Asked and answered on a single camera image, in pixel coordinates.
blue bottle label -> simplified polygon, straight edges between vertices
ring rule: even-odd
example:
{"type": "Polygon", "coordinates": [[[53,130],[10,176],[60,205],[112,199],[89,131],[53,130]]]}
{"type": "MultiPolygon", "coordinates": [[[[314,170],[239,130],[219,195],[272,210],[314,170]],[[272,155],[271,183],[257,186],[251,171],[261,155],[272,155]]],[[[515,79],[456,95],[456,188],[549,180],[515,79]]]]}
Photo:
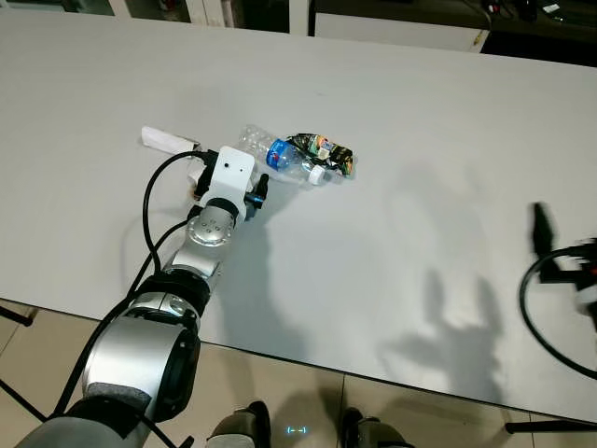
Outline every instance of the blue bottle label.
{"type": "Polygon", "coordinates": [[[278,161],[282,158],[284,151],[286,151],[291,145],[277,139],[273,142],[270,146],[270,150],[268,151],[268,155],[265,158],[265,162],[274,170],[278,171],[278,161]]]}

tiled floor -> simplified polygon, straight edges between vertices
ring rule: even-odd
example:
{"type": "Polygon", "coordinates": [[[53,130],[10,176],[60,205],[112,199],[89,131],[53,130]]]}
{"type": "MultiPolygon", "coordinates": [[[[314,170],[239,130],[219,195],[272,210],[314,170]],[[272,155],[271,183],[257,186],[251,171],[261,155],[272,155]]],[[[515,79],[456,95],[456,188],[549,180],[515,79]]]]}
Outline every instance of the tiled floor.
{"type": "MultiPolygon", "coordinates": [[[[27,311],[19,306],[13,309],[27,311]]],[[[30,328],[0,318],[0,378],[43,413],[49,413],[94,325],[89,320],[46,311],[37,314],[30,328]]],[[[509,436],[502,429],[507,421],[541,418],[528,413],[383,385],[209,344],[201,348],[187,409],[160,426],[174,443],[192,435],[195,446],[202,447],[223,417],[255,398],[263,399],[270,408],[273,448],[336,448],[336,427],[341,410],[347,406],[379,416],[418,448],[597,448],[595,434],[509,436]],[[289,428],[299,427],[306,427],[307,434],[288,434],[289,428]]],[[[2,391],[0,416],[0,448],[14,446],[37,425],[2,391]]],[[[146,446],[163,445],[151,436],[146,446]]]]}

black cable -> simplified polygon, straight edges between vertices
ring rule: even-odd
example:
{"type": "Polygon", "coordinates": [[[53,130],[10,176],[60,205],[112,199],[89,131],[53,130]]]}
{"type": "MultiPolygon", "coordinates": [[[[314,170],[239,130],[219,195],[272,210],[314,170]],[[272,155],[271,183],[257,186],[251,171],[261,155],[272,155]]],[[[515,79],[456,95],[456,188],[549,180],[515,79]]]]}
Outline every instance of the black cable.
{"type": "MultiPolygon", "coordinates": [[[[181,227],[185,226],[186,224],[187,224],[187,220],[185,219],[184,221],[179,222],[178,224],[176,224],[176,225],[172,226],[170,229],[168,229],[156,243],[156,245],[155,245],[156,251],[160,248],[160,246],[164,243],[164,241],[166,241],[166,239],[172,233],[174,233],[176,230],[180,229],[181,227]]],[[[141,279],[143,278],[143,275],[145,274],[147,266],[149,266],[149,263],[151,262],[151,260],[152,260],[151,254],[147,255],[146,260],[143,262],[143,265],[141,266],[141,269],[139,270],[139,273],[137,274],[135,279],[132,281],[132,285],[131,285],[131,288],[129,289],[129,292],[127,293],[127,296],[122,301],[117,303],[117,305],[114,308],[112,308],[112,310],[110,310],[110,312],[100,321],[98,326],[95,328],[95,330],[91,334],[90,338],[87,340],[85,347],[83,348],[80,355],[78,356],[78,359],[76,360],[74,368],[71,370],[71,374],[68,377],[66,384],[64,385],[62,394],[60,395],[60,398],[58,399],[58,403],[56,403],[56,407],[54,408],[54,412],[52,413],[51,416],[62,415],[66,411],[66,406],[68,406],[68,401],[73,396],[73,392],[76,387],[76,382],[78,381],[78,378],[80,377],[81,373],[83,372],[83,369],[85,369],[85,364],[87,363],[87,358],[89,357],[89,355],[91,353],[91,349],[93,348],[93,345],[97,342],[97,339],[99,338],[100,334],[102,334],[102,332],[112,322],[112,320],[114,320],[116,317],[121,315],[128,308],[129,304],[131,303],[131,301],[133,299],[134,291],[137,289],[137,286],[141,282],[141,279]]]]}
{"type": "Polygon", "coordinates": [[[529,286],[529,282],[533,276],[541,270],[541,267],[548,261],[556,259],[557,257],[586,257],[589,254],[589,250],[583,246],[566,247],[565,249],[558,249],[549,252],[544,257],[538,259],[533,265],[527,270],[522,277],[521,286],[519,287],[519,305],[521,308],[522,319],[526,324],[527,328],[535,339],[545,348],[553,357],[558,359],[561,363],[569,367],[570,369],[577,371],[578,373],[588,376],[593,380],[597,380],[597,371],[591,370],[574,362],[569,357],[566,357],[561,352],[556,350],[548,341],[541,335],[539,330],[536,329],[535,325],[531,321],[529,312],[526,306],[526,291],[529,286]]]}
{"type": "Polygon", "coordinates": [[[144,414],[142,413],[138,413],[137,417],[139,417],[139,420],[141,420],[144,425],[146,427],[148,427],[156,436],[158,436],[158,438],[164,442],[164,444],[168,447],[168,448],[178,448],[176,445],[174,445],[174,443],[168,438],[168,436],[166,436],[166,434],[164,434],[162,432],[161,429],[158,428],[158,426],[153,423],[151,420],[149,420],[147,417],[145,417],[144,414]]]}
{"type": "Polygon", "coordinates": [[[4,381],[0,380],[0,388],[2,388],[7,394],[9,394],[15,401],[17,401],[23,408],[35,417],[40,422],[45,422],[48,418],[42,414],[37,408],[27,401],[19,392],[7,385],[4,381]]]}
{"type": "MultiPolygon", "coordinates": [[[[172,235],[178,229],[185,227],[187,225],[187,223],[188,223],[188,220],[185,219],[184,221],[181,221],[178,224],[172,226],[170,229],[168,229],[156,243],[156,250],[160,248],[160,246],[163,244],[163,242],[166,241],[166,239],[170,235],[172,235]]],[[[137,287],[141,283],[141,279],[143,278],[143,275],[145,274],[147,267],[149,266],[149,263],[151,263],[151,260],[152,260],[151,255],[148,255],[146,257],[145,261],[143,262],[143,264],[141,265],[141,269],[139,270],[139,273],[137,274],[136,277],[134,277],[134,280],[131,283],[131,287],[129,288],[129,292],[127,293],[127,296],[131,296],[132,293],[134,293],[134,291],[137,289],[137,287]]]]}
{"type": "Polygon", "coordinates": [[[146,239],[146,244],[147,244],[147,248],[149,249],[149,254],[151,255],[151,258],[153,259],[154,274],[157,274],[161,271],[161,263],[160,263],[160,256],[158,255],[158,250],[153,245],[153,242],[151,241],[151,233],[149,233],[148,209],[149,209],[149,197],[151,196],[151,189],[153,189],[153,186],[156,183],[156,180],[160,176],[161,172],[164,171],[173,162],[178,161],[179,159],[184,159],[185,157],[197,157],[199,159],[203,159],[204,154],[205,153],[202,153],[199,151],[185,151],[185,152],[181,152],[176,155],[173,155],[170,159],[168,159],[167,161],[165,161],[162,165],[160,165],[158,167],[158,169],[154,172],[154,174],[149,179],[149,182],[147,182],[146,193],[143,197],[143,214],[142,214],[143,236],[146,239]]]}

plastic bottle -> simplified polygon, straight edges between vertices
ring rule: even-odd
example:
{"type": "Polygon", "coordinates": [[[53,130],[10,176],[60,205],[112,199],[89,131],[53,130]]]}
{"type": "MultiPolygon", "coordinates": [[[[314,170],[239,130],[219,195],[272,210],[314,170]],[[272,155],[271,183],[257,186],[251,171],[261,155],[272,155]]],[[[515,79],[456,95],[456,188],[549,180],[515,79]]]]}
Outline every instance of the plastic bottle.
{"type": "Polygon", "coordinates": [[[256,161],[267,164],[270,168],[293,180],[308,180],[319,185],[326,170],[313,164],[299,149],[267,131],[253,125],[247,125],[241,132],[238,149],[255,157],[256,161]]]}

white cabinet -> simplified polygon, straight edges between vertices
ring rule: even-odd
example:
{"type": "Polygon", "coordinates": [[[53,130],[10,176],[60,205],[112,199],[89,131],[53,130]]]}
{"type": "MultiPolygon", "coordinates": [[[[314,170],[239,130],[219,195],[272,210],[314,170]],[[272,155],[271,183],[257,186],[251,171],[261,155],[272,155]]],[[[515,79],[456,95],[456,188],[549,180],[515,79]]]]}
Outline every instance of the white cabinet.
{"type": "Polygon", "coordinates": [[[288,0],[288,21],[291,35],[309,34],[311,0],[288,0]]]}
{"type": "Polygon", "coordinates": [[[315,35],[429,49],[480,52],[486,30],[317,13],[315,35]]]}

